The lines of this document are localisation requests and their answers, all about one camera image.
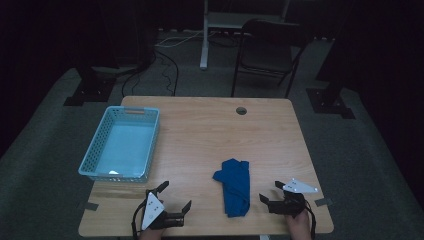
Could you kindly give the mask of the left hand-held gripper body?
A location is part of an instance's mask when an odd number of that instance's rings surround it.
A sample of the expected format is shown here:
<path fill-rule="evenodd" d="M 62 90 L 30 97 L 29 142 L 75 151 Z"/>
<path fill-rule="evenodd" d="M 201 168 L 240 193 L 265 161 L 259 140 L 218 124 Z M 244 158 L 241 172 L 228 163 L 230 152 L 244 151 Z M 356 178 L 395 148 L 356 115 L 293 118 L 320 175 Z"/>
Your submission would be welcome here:
<path fill-rule="evenodd" d="M 158 230 L 184 225 L 184 212 L 168 213 L 158 197 L 150 192 L 147 195 L 144 213 L 141 221 L 141 230 Z"/>

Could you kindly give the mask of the blue t-shirt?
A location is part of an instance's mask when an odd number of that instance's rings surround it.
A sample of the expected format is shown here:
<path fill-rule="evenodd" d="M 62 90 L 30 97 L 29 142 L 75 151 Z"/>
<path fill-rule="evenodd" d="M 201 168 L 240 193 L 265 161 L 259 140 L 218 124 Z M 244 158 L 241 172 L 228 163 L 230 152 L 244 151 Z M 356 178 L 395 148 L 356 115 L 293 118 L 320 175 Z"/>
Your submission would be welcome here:
<path fill-rule="evenodd" d="M 248 161 L 232 158 L 213 174 L 213 179 L 222 184 L 224 211 L 229 218 L 244 217 L 250 209 L 249 167 Z"/>

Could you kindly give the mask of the white metal desk frame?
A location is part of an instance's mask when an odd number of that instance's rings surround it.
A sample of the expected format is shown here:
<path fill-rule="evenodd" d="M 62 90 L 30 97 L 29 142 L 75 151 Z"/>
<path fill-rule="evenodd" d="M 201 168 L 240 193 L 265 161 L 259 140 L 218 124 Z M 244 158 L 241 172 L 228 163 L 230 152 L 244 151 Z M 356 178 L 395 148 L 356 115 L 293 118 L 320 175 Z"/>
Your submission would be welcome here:
<path fill-rule="evenodd" d="M 292 0 L 283 0 L 279 15 L 247 14 L 231 12 L 214 12 L 209 10 L 209 0 L 203 0 L 203 41 L 199 67 L 201 70 L 208 68 L 209 55 L 209 30 L 210 29 L 240 29 L 248 20 L 261 18 L 271 21 L 284 22 Z"/>

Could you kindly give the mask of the black metal stand base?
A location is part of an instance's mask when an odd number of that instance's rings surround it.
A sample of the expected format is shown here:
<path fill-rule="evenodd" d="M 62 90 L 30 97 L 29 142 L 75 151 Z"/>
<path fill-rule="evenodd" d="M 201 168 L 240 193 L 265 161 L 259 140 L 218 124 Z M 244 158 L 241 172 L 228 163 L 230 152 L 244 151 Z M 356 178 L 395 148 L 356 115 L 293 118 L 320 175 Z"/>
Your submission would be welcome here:
<path fill-rule="evenodd" d="M 319 81 L 325 81 L 325 88 L 307 88 L 306 92 L 315 113 L 337 114 L 343 119 L 354 119 L 351 108 L 347 107 L 340 96 L 345 86 L 343 79 L 343 66 L 345 51 L 340 47 L 338 39 L 333 41 L 327 56 L 317 74 Z"/>
<path fill-rule="evenodd" d="M 82 106 L 86 102 L 107 102 L 116 82 L 115 78 L 98 77 L 91 67 L 77 67 L 81 81 L 64 106 Z"/>

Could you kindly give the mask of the light blue plastic basket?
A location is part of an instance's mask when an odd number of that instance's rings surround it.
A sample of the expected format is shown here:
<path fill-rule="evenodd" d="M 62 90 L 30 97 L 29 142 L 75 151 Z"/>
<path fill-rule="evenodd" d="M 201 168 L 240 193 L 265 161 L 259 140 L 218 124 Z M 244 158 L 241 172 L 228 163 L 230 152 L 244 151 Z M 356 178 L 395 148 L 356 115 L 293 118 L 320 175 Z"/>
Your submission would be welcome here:
<path fill-rule="evenodd" d="M 148 181 L 160 110 L 109 106 L 96 129 L 78 173 L 93 181 Z"/>

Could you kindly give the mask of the person's left hand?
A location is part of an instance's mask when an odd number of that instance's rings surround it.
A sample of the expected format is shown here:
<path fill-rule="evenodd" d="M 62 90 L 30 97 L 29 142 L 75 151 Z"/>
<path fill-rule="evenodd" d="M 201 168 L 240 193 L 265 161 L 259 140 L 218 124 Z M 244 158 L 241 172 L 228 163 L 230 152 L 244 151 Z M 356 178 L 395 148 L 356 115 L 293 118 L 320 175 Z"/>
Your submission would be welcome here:
<path fill-rule="evenodd" d="M 164 229 L 153 230 L 148 228 L 140 233 L 138 240 L 161 240 L 164 232 Z"/>

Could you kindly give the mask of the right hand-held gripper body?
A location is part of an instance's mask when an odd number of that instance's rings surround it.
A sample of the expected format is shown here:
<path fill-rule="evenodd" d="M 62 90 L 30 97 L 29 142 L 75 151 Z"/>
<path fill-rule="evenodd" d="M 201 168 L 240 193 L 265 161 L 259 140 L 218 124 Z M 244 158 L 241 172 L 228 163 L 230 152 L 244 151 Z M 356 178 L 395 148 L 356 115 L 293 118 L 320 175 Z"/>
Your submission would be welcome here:
<path fill-rule="evenodd" d="M 270 213 L 296 217 L 307 208 L 304 193 L 317 193 L 318 189 L 295 178 L 285 184 L 284 190 L 280 189 L 283 191 L 283 199 L 270 201 L 268 209 Z"/>

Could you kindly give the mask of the person's right hand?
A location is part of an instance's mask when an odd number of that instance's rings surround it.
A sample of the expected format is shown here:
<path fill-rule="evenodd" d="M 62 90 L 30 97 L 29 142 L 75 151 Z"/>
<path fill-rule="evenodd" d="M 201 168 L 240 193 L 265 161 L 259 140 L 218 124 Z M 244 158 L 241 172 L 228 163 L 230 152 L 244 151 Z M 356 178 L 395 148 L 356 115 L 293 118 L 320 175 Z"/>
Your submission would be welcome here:
<path fill-rule="evenodd" d="M 306 210 L 303 210 L 296 217 L 286 215 L 285 220 L 291 240 L 312 240 L 310 233 L 310 220 Z"/>

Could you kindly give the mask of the black folding chair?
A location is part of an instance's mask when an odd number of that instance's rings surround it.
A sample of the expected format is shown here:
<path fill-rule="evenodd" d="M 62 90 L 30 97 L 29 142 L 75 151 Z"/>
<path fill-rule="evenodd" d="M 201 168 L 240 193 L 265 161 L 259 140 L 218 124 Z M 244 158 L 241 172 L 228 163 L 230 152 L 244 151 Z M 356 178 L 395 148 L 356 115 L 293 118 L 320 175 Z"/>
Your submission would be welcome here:
<path fill-rule="evenodd" d="M 284 94 L 288 98 L 301 55 L 310 42 L 309 32 L 301 24 L 248 20 L 240 32 L 231 96 L 235 94 L 238 73 L 245 69 L 248 74 L 280 76 L 278 85 L 290 76 Z"/>

